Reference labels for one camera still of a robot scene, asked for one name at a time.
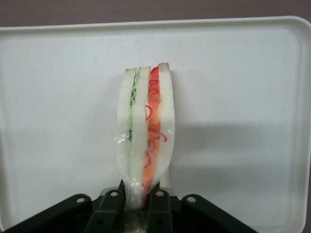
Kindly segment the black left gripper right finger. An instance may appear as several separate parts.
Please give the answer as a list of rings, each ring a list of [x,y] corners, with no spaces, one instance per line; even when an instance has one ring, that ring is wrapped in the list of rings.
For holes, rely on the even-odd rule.
[[[149,194],[147,233],[173,233],[170,195],[165,190],[155,190]]]

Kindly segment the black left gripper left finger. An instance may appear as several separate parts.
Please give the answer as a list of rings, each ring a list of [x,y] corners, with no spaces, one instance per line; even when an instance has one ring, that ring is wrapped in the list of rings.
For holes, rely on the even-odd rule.
[[[125,193],[120,189],[104,189],[98,197],[98,207],[91,214],[86,233],[117,233],[125,203]]]

